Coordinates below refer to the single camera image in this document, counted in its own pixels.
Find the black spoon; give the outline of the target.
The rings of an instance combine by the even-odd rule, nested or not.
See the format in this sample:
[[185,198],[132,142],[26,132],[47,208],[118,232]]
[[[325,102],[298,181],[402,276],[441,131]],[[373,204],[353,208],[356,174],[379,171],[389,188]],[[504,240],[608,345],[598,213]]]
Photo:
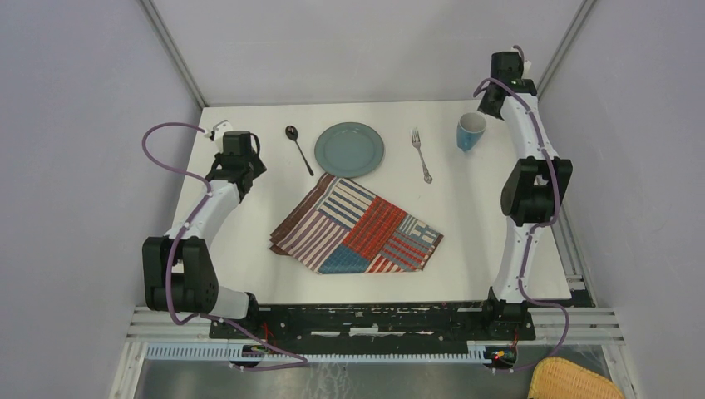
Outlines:
[[303,159],[303,162],[307,168],[309,175],[314,176],[313,169],[312,169],[311,165],[308,163],[308,160],[306,159],[306,156],[303,153],[303,150],[302,150],[300,144],[298,143],[298,129],[295,126],[289,125],[289,126],[285,127],[284,132],[285,132],[285,135],[287,136],[287,138],[290,139],[291,141],[293,141],[294,144],[297,146],[298,152]]

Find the blue ceramic mug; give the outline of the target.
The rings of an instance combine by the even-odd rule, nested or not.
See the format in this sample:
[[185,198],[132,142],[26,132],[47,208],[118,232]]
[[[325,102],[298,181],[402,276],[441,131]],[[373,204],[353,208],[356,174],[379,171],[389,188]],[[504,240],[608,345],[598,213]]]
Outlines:
[[456,128],[456,145],[463,152],[471,150],[486,131],[486,119],[478,112],[461,116]]

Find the striped patchwork placemat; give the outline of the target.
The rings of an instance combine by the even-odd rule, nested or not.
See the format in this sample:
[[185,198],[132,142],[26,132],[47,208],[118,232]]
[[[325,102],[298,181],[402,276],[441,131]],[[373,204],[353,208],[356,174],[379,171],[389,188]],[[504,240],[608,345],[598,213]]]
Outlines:
[[270,235],[317,274],[421,272],[443,235],[359,183],[324,174]]

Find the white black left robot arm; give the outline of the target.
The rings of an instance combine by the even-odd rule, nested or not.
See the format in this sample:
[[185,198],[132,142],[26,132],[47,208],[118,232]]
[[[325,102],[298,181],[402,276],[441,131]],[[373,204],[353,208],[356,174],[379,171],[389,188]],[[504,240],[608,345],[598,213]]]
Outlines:
[[209,247],[227,217],[236,209],[266,167],[259,138],[249,131],[227,131],[209,173],[199,178],[201,199],[185,221],[142,245],[145,302],[168,313],[208,314],[229,318],[239,336],[255,336],[262,325],[252,293],[219,284]]

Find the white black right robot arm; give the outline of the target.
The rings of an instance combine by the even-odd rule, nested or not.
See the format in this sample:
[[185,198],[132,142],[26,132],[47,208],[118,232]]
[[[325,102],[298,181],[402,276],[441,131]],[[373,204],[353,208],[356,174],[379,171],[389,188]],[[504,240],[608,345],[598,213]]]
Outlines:
[[540,236],[559,218],[572,162],[561,158],[545,134],[537,89],[525,77],[528,63],[520,46],[491,57],[488,78],[475,89],[478,110],[506,123],[517,155],[500,193],[507,222],[500,271],[480,317],[481,331],[501,339],[528,318],[528,282]]

